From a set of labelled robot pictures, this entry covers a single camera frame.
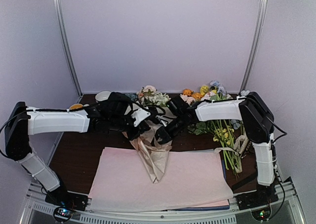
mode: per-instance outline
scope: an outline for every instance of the brown table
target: brown table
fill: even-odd
[[[84,95],[81,103],[95,103],[92,94]],[[213,142],[211,135],[192,135],[183,132],[172,142],[171,151],[205,150],[219,147]],[[64,133],[50,167],[61,176],[70,191],[90,192],[96,174],[99,158],[104,147],[134,149],[129,140],[119,132],[104,133]],[[230,187],[255,172],[255,155],[247,155],[242,160],[243,172],[237,179],[231,170],[226,171],[227,183]],[[237,189],[234,193],[256,189],[256,180]]]

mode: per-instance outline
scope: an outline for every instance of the beige wrapping paper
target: beige wrapping paper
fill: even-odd
[[[166,114],[174,117],[169,109],[166,109]],[[130,143],[138,151],[138,155],[142,159],[151,181],[153,183],[158,183],[164,176],[168,161],[168,154],[172,149],[172,141],[164,145],[160,145],[155,139],[155,133],[162,125],[154,124],[151,121],[146,121],[146,123],[151,129],[143,133],[137,139],[130,141]]]

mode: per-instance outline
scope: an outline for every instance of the orange flower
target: orange flower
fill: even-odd
[[[191,97],[192,93],[193,93],[193,91],[190,89],[184,89],[182,92],[183,95],[187,95],[188,97]]]
[[[197,101],[200,101],[201,98],[203,97],[202,94],[200,94],[199,92],[195,92],[192,95]]]

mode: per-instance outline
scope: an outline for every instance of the pink paper sheet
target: pink paper sheet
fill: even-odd
[[[170,152],[163,179],[153,184],[137,151],[105,148],[89,197],[93,211],[146,212],[210,206],[233,192],[219,154]]]

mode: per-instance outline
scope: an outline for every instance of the white wall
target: white wall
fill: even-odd
[[[77,100],[57,25],[53,0],[0,0],[0,124],[18,101],[64,108]],[[31,138],[46,161],[56,134]],[[4,150],[4,139],[0,139]],[[0,156],[0,223],[16,223],[30,177]]]
[[[276,145],[308,223],[316,204],[316,0],[269,0],[248,89],[257,91],[289,133]]]
[[[239,91],[259,0],[61,0],[83,92]]]

